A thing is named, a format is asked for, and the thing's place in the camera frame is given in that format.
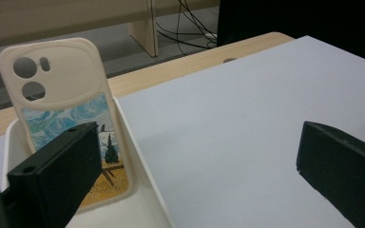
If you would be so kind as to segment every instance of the phone case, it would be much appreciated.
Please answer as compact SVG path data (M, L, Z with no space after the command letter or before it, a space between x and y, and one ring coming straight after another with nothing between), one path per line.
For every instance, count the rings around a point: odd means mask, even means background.
M128 194L133 182L118 113L100 53L90 41L8 47L0 53L0 73L32 152L77 124L99 125L102 174L81 207Z

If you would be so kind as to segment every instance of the wooden table edge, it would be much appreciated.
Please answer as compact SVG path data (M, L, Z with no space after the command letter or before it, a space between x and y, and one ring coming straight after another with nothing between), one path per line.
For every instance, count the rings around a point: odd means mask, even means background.
M223 47L216 47L159 65L146 67L108 79L109 87L116 97L155 86L184 75L217 66L226 59L237 59L294 40L280 32L270 32ZM0 136L17 118L13 107L0 110Z

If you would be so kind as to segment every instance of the gray floor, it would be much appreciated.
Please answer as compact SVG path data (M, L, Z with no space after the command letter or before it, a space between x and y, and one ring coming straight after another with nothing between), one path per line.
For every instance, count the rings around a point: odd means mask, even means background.
M192 13L207 29L217 33L219 8L200 9L192 11ZM163 29L176 31L178 18L178 14L167 15L158 17L157 22ZM172 37L176 37L174 34L168 33L160 28L158 28L158 31L166 33ZM179 32L198 33L200 31L197 29L196 25L181 14ZM66 39L71 37L86 38L97 46L106 70L107 78L205 50L204 48L186 45L180 45L179 48L176 41L164 38L161 34L159 34L160 55L153 58L128 34L127 25L97 28L33 42ZM207 40L203 35L179 35L179 40L198 46L213 47L211 44L208 44L209 40ZM0 78L0 109L9 106L11 106L10 97L5 89L2 79Z

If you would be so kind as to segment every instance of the black wire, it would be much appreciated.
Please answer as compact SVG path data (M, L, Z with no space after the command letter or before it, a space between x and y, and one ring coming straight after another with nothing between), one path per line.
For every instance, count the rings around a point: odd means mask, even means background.
M191 9L189 9L189 7L188 7L188 4L186 3L186 0L184 0L184 3L185 3L185 5L182 3L182 1L181 0L177 0L178 2L180 2L180 6L183 6L188 12L189 12L189 14L191 15L191 17L192 17L192 19L193 20L190 20L191 22L193 22L197 27L198 27L198 29L200 30L200 31L202 31L201 29L204 29L205 31L207 31L207 32L209 32L215 39L217 39L216 38L216 36L214 35L214 32L212 32L212 31L210 31L208 28L206 28L206 26L191 12Z
M164 33L162 33L161 31L158 31L159 34L161 34L162 36L164 36L165 38L167 39L170 39L170 40L173 40L173 41L177 41L177 42L180 42L182 43L183 45L187 45L187 46L192 46L192 47L196 47L196 48L203 48L203 49L210 49L211 47L205 47L205 46L199 46L199 45L194 45L194 44L191 44L191 43L187 43L185 41L178 41L176 38L173 38L171 36L168 36Z
M171 36L168 36L160 31L159 34L161 34L162 36L164 36L165 38L167 39L170 39L170 40L173 40L173 41L176 41L177 42L177 46L179 47L179 50L180 52L183 54L183 55L187 55L185 52L183 52L182 50L182 47L181 47L181 44L183 45L187 45L187 46L192 46L192 47L196 47L196 48L204 48L204 49L211 49L213 47L210 46L210 44L213 44L214 46L216 45L216 42L212 39L210 39L208 36L206 36L206 34L203 32L203 31L207 31L209 32L216 40L216 37L214 35L214 33L212 31L210 31L209 29L207 29L203 23L191 12L191 10L189 9L188 7L188 4L186 3L186 1L184 0L184 3L182 2L182 0L177 0L180 4L179 4L179 16L178 16L178 20L177 20L177 32L174 32L174 31L170 31L170 30L167 30L163 27L161 27L159 25L159 23L156 23L158 25L158 27L166 32L169 32L169 33L172 33L172 34L175 34L176 35L176 38L173 38ZM187 12L189 13L189 15L191 16L191 18L189 18L188 15L185 14L185 12L182 12L182 7L184 7ZM183 33L183 32L179 32L179 28L180 28L180 20L181 20L181 14L183 14L189 21L191 21L196 27L197 29L201 32L201 33ZM209 42L206 44L206 47L204 46L199 46L199 45L194 45L194 44L191 44L191 43L187 43L185 41L181 41L179 39L179 35L201 35L201 36L204 36Z
M163 28L157 22L156 22L156 24L163 31L166 31L166 32L169 32L169 33L172 33L172 34L177 34L177 32L175 32L175 31L170 31L170 30L167 30L167 29ZM184 33L184 32L179 32L179 35L202 35L202 33L195 33L195 32L186 32L186 33Z
M185 52L183 52L182 48L180 47L180 40L179 40L179 27L180 27L180 15L182 13L182 5L180 4L180 8L179 8L179 19L177 20L177 46L179 47L180 52L183 55L186 55Z

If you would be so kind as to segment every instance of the van gogh painting print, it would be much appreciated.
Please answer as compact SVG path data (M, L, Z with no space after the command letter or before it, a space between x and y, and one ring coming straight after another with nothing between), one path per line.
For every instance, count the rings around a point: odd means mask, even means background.
M24 108L22 114L29 126L36 151L73 126L88 122L96 122L99 125L103 172L82 202L82 207L120 196L128 189L129 181L115 138L105 94L72 108L54 111Z

